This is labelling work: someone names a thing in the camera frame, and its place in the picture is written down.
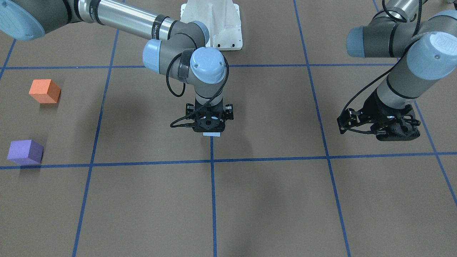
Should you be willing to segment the light blue foam block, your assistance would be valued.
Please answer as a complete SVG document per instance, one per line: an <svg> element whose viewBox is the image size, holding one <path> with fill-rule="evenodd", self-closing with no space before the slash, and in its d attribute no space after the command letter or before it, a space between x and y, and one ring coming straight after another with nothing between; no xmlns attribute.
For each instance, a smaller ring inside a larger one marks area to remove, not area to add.
<svg viewBox="0 0 457 257"><path fill-rule="evenodd" d="M208 137L220 137L221 133L214 133L214 132L204 132L202 133L203 136L208 136Z"/></svg>

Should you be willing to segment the orange foam block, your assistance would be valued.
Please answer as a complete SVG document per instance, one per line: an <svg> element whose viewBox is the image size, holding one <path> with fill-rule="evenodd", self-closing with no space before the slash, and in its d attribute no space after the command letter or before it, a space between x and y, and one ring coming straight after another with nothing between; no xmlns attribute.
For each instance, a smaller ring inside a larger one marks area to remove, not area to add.
<svg viewBox="0 0 457 257"><path fill-rule="evenodd" d="M57 104L61 88L51 79L34 79L29 95L40 104Z"/></svg>

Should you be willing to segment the purple foam block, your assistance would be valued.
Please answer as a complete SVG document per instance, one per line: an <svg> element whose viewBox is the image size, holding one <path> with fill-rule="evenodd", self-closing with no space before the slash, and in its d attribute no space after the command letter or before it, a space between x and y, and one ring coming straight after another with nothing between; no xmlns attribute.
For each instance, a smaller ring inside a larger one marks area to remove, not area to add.
<svg viewBox="0 0 457 257"><path fill-rule="evenodd" d="M34 140L12 141L7 160L18 165L37 165L41 163L44 147Z"/></svg>

